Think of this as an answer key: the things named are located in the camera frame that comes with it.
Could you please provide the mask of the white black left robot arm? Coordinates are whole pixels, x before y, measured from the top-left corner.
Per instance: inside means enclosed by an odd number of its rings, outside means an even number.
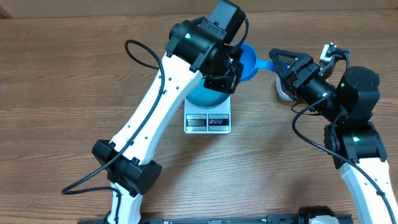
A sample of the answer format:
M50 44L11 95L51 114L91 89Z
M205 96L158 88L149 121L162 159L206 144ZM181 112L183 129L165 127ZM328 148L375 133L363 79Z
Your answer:
M140 222L142 198L162 170L153 160L155 149L186 96L198 85L227 95L235 92L243 51L231 42L247 23L239 6L220 1L209 17L172 27L157 76L134 114L112 139L100 139L93 146L113 192L106 223Z

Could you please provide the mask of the blue plastic measuring scoop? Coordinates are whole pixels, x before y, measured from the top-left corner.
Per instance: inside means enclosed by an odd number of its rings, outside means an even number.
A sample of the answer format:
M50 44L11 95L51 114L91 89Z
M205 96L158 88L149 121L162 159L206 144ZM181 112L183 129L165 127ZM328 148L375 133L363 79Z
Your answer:
M277 72L273 61L261 60L258 57L254 47L244 42L241 48L243 49L243 53L240 58L240 62L244 65L243 72L240 78L241 82L246 82L254 78L259 69Z

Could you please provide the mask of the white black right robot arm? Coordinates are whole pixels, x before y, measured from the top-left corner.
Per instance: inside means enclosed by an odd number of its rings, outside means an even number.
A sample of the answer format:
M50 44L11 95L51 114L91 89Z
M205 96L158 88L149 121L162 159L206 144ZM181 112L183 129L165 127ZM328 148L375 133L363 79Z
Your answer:
M397 223L397 202L380 134L371 122L380 99L379 74L352 66L351 51L327 44L320 62L309 54L272 49L269 56L287 94L306 107L292 121L294 133L333 157L349 188L361 223ZM301 134L296 122L306 111L328 120L324 144Z

